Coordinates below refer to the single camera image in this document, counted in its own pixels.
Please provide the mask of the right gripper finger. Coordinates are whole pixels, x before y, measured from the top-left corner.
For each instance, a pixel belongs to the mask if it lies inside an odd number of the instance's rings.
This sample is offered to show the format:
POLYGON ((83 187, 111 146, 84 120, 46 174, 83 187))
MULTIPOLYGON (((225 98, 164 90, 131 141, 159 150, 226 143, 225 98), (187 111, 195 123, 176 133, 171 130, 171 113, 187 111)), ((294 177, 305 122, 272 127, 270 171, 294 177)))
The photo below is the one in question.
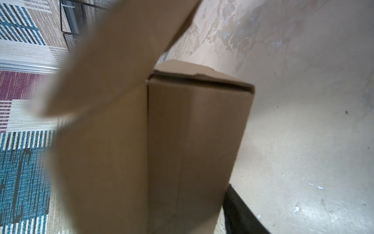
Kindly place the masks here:
POLYGON ((223 211, 227 234, 270 234, 250 211, 231 184, 225 194, 223 211))

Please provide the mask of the brown cardboard box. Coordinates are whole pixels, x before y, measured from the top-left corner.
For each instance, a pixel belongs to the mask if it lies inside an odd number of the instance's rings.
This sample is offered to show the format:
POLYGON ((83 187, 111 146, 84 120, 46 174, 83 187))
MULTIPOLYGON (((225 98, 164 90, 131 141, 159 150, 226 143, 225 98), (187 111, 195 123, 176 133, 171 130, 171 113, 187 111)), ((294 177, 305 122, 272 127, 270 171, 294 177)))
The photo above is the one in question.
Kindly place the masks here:
POLYGON ((118 1, 40 83, 33 110, 68 119, 46 160, 75 233, 214 232, 255 87, 158 63, 199 5, 118 1))

